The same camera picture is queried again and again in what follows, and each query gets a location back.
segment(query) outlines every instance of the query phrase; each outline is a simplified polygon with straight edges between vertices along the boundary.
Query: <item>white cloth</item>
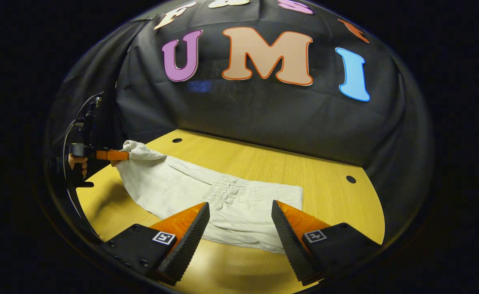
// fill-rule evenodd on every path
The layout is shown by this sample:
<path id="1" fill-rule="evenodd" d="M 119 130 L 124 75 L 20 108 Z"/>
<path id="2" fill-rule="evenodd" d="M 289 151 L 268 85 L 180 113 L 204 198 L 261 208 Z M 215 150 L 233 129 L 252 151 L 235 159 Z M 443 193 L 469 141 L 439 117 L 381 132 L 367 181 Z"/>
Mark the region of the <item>white cloth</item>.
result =
<path id="1" fill-rule="evenodd" d="M 116 165 L 124 187 L 143 209 L 161 219 L 208 202 L 206 240 L 284 253 L 271 218 L 273 200 L 302 209 L 303 188 L 248 181 L 125 141 L 129 160 Z"/>

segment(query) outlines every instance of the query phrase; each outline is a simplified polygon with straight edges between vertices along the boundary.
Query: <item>yellow tabletop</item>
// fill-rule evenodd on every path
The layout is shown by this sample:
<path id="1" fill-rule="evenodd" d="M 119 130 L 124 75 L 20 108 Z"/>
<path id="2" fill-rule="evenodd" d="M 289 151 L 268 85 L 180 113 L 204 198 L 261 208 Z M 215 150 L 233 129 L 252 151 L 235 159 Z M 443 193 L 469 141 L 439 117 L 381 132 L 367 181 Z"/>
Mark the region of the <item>yellow tabletop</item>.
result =
<path id="1" fill-rule="evenodd" d="M 173 143 L 176 138 L 182 141 Z M 383 242 L 383 209 L 361 167 L 183 130 L 147 147 L 247 180 L 301 186 L 304 212 L 329 225 L 349 223 L 373 241 Z M 102 240 L 135 223 L 148 227 L 160 221 L 131 199 L 116 168 L 109 165 L 89 181 L 94 188 L 77 188 L 77 193 Z M 297 281 L 286 255 L 201 240 L 182 280 L 171 288 L 188 294 L 280 294 L 314 285 L 303 287 Z"/>

